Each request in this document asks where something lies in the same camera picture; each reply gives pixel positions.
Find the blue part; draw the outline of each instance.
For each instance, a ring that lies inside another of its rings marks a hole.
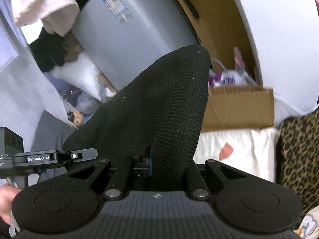
[[[149,176],[152,177],[152,154],[150,153],[150,161],[149,161]]]

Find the black knit fabric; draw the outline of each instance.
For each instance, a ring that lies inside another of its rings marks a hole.
[[[63,149],[93,147],[99,159],[118,163],[151,147],[152,188],[181,189],[207,104],[209,67],[208,51],[200,45],[164,55],[100,107]]]
[[[0,218],[0,239],[11,238],[9,234],[9,227],[10,225]]]
[[[59,67],[64,65],[64,55],[66,54],[62,46],[64,41],[64,37],[56,33],[49,34],[42,28],[38,39],[30,44],[34,59],[42,72],[48,72],[56,65]]]

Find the white pillow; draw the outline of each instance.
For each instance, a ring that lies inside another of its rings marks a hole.
[[[66,62],[61,67],[56,66],[48,73],[56,79],[80,88],[100,102],[106,102],[105,87],[98,78],[100,72],[87,53],[82,51],[77,61]]]
[[[201,133],[193,159],[197,164],[204,164],[207,159],[218,161],[221,149],[228,143],[233,153],[221,160],[222,163],[274,182],[275,146],[279,135],[272,127]]]

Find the pink tag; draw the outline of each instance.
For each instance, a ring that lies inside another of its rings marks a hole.
[[[234,149],[228,143],[226,143],[218,156],[219,161],[228,158],[232,152],[234,152]]]

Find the sticker on refrigerator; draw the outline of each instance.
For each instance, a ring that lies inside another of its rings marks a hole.
[[[132,17],[129,10],[125,7],[121,0],[103,0],[106,6],[114,14],[115,18],[122,24]]]

